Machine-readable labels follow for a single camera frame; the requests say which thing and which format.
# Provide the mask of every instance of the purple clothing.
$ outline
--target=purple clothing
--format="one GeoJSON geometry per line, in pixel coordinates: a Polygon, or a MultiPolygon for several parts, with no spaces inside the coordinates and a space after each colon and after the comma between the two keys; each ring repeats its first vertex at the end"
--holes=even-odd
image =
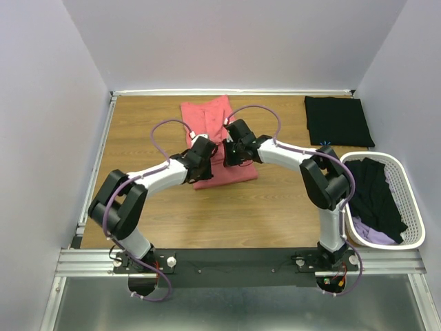
{"type": "Polygon", "coordinates": [[[397,243],[390,239],[383,232],[379,232],[370,228],[361,221],[360,217],[352,217],[352,223],[357,233],[369,243],[377,243],[380,245],[396,245],[397,243]]]}

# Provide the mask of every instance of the cable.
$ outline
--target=cable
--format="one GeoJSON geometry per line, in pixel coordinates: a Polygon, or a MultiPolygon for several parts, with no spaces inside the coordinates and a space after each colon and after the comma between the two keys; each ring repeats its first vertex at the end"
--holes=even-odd
{"type": "Polygon", "coordinates": [[[360,262],[360,272],[358,273],[358,277],[355,281],[355,283],[351,286],[351,288],[349,288],[348,290],[345,290],[344,292],[341,293],[331,293],[331,292],[327,292],[323,290],[323,293],[328,293],[334,296],[341,296],[341,295],[345,295],[347,293],[350,293],[359,283],[361,280],[361,276],[363,274],[363,262],[360,256],[360,253],[357,251],[357,249],[350,243],[348,242],[347,238],[346,238],[346,234],[344,232],[344,226],[345,226],[345,220],[343,218],[343,215],[345,213],[345,206],[349,203],[349,201],[352,199],[353,195],[355,194],[356,191],[356,180],[354,179],[352,172],[349,170],[349,168],[339,159],[332,157],[331,155],[325,154],[325,153],[321,153],[321,152],[317,152],[317,151],[312,151],[312,150],[307,150],[307,149],[302,149],[302,148],[294,148],[291,146],[285,146],[283,144],[280,144],[277,141],[277,136],[282,128],[282,121],[280,119],[280,117],[278,116],[278,114],[276,112],[274,112],[272,109],[265,107],[265,106],[261,106],[261,105],[248,105],[248,106],[243,106],[240,107],[238,109],[236,109],[235,111],[233,111],[230,115],[227,116],[227,118],[224,120],[224,126],[226,126],[229,123],[229,119],[235,115],[237,112],[240,112],[243,109],[246,108],[262,108],[265,110],[268,110],[270,113],[272,113],[276,119],[277,119],[277,130],[274,133],[273,136],[273,142],[274,145],[276,147],[280,147],[284,150],[290,150],[292,152],[297,152],[297,153],[301,153],[301,154],[308,154],[308,155],[317,155],[319,157],[324,157],[330,161],[333,161],[335,163],[337,163],[346,173],[347,178],[349,180],[349,187],[351,188],[348,197],[343,201],[343,203],[340,205],[340,210],[339,210],[339,215],[338,215],[338,219],[339,219],[339,231],[340,231],[340,237],[343,239],[343,241],[356,253],[357,258],[360,262]]]}
{"type": "Polygon", "coordinates": [[[190,136],[190,138],[194,138],[196,135],[194,134],[194,131],[190,128],[190,126],[188,124],[186,124],[186,122],[181,121],[180,119],[167,119],[165,121],[159,122],[158,124],[156,124],[153,128],[152,131],[150,131],[150,139],[152,140],[153,146],[156,147],[156,149],[162,154],[164,155],[164,157],[166,158],[167,163],[165,165],[163,165],[162,167],[144,172],[143,174],[139,175],[139,176],[135,176],[132,177],[130,179],[128,179],[127,181],[123,182],[116,190],[115,192],[113,192],[112,196],[110,197],[107,205],[105,206],[105,210],[104,210],[104,215],[103,215],[103,232],[104,235],[106,236],[106,238],[111,239],[115,245],[117,245],[118,247],[120,247],[120,249],[126,251],[127,255],[136,263],[140,264],[141,266],[159,274],[161,277],[164,278],[164,280],[167,282],[168,285],[168,291],[167,294],[160,298],[160,299],[149,299],[147,297],[144,297],[142,295],[139,295],[137,293],[132,293],[133,296],[141,298],[142,300],[146,300],[146,301],[163,301],[166,300],[166,298],[168,298],[171,293],[172,293],[172,283],[170,282],[170,280],[168,279],[168,277],[161,272],[158,268],[152,267],[151,265],[146,264],[145,262],[141,261],[140,259],[136,258],[132,253],[128,252],[124,246],[122,246],[113,236],[112,234],[109,232],[108,227],[107,227],[107,221],[109,219],[109,212],[110,212],[110,208],[112,207],[116,197],[118,196],[118,194],[123,190],[124,187],[126,187],[127,185],[142,179],[146,176],[150,176],[151,174],[157,174],[158,172],[161,172],[165,169],[167,169],[170,165],[170,157],[169,155],[166,153],[166,151],[164,151],[164,149],[162,149],[160,147],[160,145],[156,142],[156,140],[154,139],[154,132],[157,128],[159,128],[161,125],[169,123],[169,122],[178,122],[183,124],[187,129],[188,129],[188,135],[190,136]]]}
{"type": "Polygon", "coordinates": [[[240,108],[236,109],[235,111],[233,111],[230,115],[227,116],[227,118],[223,122],[224,126],[226,126],[229,123],[229,119],[233,115],[235,115],[237,112],[240,112],[241,110],[246,109],[246,108],[262,108],[262,109],[268,110],[270,113],[272,113],[277,118],[277,130],[273,136],[273,141],[274,141],[274,144],[276,145],[278,133],[282,129],[282,121],[280,120],[280,117],[277,115],[277,113],[275,111],[273,111],[271,108],[268,108],[268,107],[265,107],[262,105],[247,105],[247,106],[240,107],[240,108]]]}

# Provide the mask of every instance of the metal frame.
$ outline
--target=metal frame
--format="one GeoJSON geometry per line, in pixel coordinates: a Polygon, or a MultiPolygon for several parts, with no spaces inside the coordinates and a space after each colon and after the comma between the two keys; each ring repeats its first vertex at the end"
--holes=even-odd
{"type": "MultiPolygon", "coordinates": [[[[349,90],[143,90],[118,91],[112,93],[109,112],[105,121],[103,134],[96,156],[88,191],[78,221],[77,236],[82,236],[88,219],[87,208],[92,200],[96,177],[103,157],[107,134],[110,129],[112,115],[119,95],[351,95],[349,90]]],[[[113,262],[108,250],[62,250],[55,271],[55,278],[50,291],[48,304],[41,324],[41,331],[52,331],[55,327],[58,311],[61,306],[63,291],[68,277],[129,277],[128,274],[113,273],[113,262]]],[[[433,303],[424,274],[422,258],[418,250],[381,251],[360,248],[363,258],[364,274],[408,274],[411,287],[418,304],[424,326],[429,331],[441,330],[441,322],[433,303]]],[[[316,276],[329,273],[317,272],[316,276]]],[[[137,274],[137,277],[155,277],[153,273],[137,274]]]]}
{"type": "Polygon", "coordinates": [[[352,95],[351,90],[263,90],[238,88],[163,88],[152,90],[115,91],[114,96],[134,95],[352,95]]]}
{"type": "MultiPolygon", "coordinates": [[[[360,248],[364,274],[422,274],[426,272],[420,253],[410,251],[379,251],[360,248]]],[[[332,274],[317,272],[316,276],[332,274]]],[[[139,277],[155,277],[154,273],[139,277]]],[[[109,250],[62,250],[55,277],[127,277],[114,274],[109,250]]]]}
{"type": "Polygon", "coordinates": [[[423,274],[410,274],[409,280],[426,330],[441,330],[440,317],[427,285],[426,277],[423,274]]]}
{"type": "Polygon", "coordinates": [[[85,224],[88,221],[88,206],[92,201],[92,195],[94,193],[96,178],[98,177],[99,167],[101,165],[101,160],[103,159],[105,142],[107,141],[107,135],[109,134],[110,124],[112,122],[112,117],[113,117],[113,111],[115,110],[116,99],[117,97],[112,97],[110,99],[109,111],[107,112],[107,117],[105,119],[103,134],[101,135],[101,140],[99,143],[98,154],[96,155],[94,167],[92,169],[92,174],[90,175],[88,191],[85,194],[83,207],[81,208],[81,213],[78,220],[78,226],[76,228],[77,236],[83,236],[85,224]]]}

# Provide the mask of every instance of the gray floor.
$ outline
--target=gray floor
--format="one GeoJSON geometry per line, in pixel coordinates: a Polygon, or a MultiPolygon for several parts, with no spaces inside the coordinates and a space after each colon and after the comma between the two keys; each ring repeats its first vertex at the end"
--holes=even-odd
{"type": "Polygon", "coordinates": [[[127,279],[71,278],[55,330],[424,330],[407,275],[367,275],[347,296],[313,288],[175,289],[163,303],[130,298],[127,279]]]}

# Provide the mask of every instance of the folded pink shirt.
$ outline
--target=folded pink shirt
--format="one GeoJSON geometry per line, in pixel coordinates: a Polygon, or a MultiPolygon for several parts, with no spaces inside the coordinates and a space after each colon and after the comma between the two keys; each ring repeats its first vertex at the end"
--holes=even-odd
{"type": "MultiPolygon", "coordinates": [[[[223,95],[210,102],[196,105],[194,103],[184,102],[181,104],[182,120],[186,122],[196,134],[208,133],[209,140],[216,143],[218,151],[211,158],[213,178],[207,181],[198,181],[193,184],[194,189],[213,188],[240,181],[249,181],[256,179],[257,170],[253,164],[245,166],[235,166],[225,168],[223,159],[225,156],[222,140],[227,138],[227,131],[223,127],[223,121],[232,113],[228,97],[223,95]]],[[[187,134],[188,148],[192,146],[192,140],[187,134]]]]}

